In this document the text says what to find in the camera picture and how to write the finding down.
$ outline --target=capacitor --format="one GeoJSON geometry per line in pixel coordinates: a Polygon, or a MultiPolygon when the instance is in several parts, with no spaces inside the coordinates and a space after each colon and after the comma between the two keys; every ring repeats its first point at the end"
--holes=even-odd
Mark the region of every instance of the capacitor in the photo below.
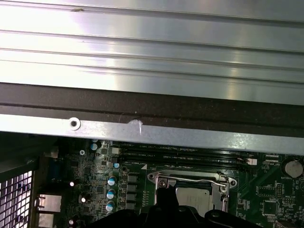
{"type": "Polygon", "coordinates": [[[78,215],[74,215],[69,221],[69,225],[71,228],[76,228],[78,226],[78,221],[79,220],[79,216],[78,215]]]}
{"type": "Polygon", "coordinates": [[[114,189],[110,189],[110,190],[108,191],[108,193],[106,194],[106,197],[107,197],[109,200],[113,199],[114,196],[115,196],[115,190],[114,190],[114,189]]]}
{"type": "Polygon", "coordinates": [[[113,211],[114,208],[115,208],[115,203],[113,201],[107,202],[105,207],[106,211],[113,211]]]}
{"type": "Polygon", "coordinates": [[[101,147],[101,142],[92,143],[91,146],[90,146],[92,151],[96,151],[100,147],[101,147]]]}
{"type": "Polygon", "coordinates": [[[87,193],[85,194],[82,198],[81,198],[81,202],[85,203],[87,202],[88,200],[91,199],[91,194],[90,193],[87,193]]]}
{"type": "Polygon", "coordinates": [[[116,183],[116,177],[115,176],[111,176],[108,179],[108,185],[113,186],[116,183]]]}
{"type": "Polygon", "coordinates": [[[73,180],[73,181],[70,182],[70,186],[71,186],[71,187],[74,187],[74,186],[76,186],[76,185],[79,184],[79,183],[80,183],[80,179],[79,179],[79,178],[76,178],[75,180],[73,180]]]}
{"type": "Polygon", "coordinates": [[[285,163],[283,168],[283,172],[292,178],[298,178],[303,174],[303,165],[297,160],[285,163]]]}

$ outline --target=metal grille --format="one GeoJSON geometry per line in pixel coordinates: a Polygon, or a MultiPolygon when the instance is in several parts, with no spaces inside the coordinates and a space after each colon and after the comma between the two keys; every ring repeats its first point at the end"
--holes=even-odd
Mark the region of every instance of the metal grille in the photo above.
{"type": "Polygon", "coordinates": [[[27,228],[32,171],[0,183],[0,228],[27,228]]]}

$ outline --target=cpu socket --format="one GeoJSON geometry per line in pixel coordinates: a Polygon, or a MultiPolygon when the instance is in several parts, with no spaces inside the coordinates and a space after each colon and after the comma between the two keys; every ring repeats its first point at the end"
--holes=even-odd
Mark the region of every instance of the cpu socket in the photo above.
{"type": "Polygon", "coordinates": [[[199,171],[160,170],[147,177],[155,183],[155,193],[158,188],[174,186],[179,204],[194,207],[202,217],[212,209],[227,211],[229,190],[238,184],[222,173],[199,171]]]}

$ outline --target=screw hole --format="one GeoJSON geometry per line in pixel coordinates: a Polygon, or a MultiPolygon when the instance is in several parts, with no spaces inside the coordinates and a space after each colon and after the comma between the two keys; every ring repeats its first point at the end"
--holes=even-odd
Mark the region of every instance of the screw hole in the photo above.
{"type": "Polygon", "coordinates": [[[71,121],[71,126],[72,126],[72,127],[76,127],[76,126],[77,126],[77,122],[76,122],[76,121],[74,121],[74,120],[73,120],[73,121],[71,121]]]}

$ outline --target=motherboard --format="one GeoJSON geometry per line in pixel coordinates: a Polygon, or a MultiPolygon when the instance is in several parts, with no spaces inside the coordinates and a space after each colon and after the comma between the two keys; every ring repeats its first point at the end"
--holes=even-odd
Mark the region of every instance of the motherboard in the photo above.
{"type": "Polygon", "coordinates": [[[140,213],[155,204],[157,188],[174,185],[179,204],[201,216],[220,209],[264,228],[304,227],[303,164],[293,155],[64,139],[49,164],[49,183],[67,186],[54,223],[140,213]]]}

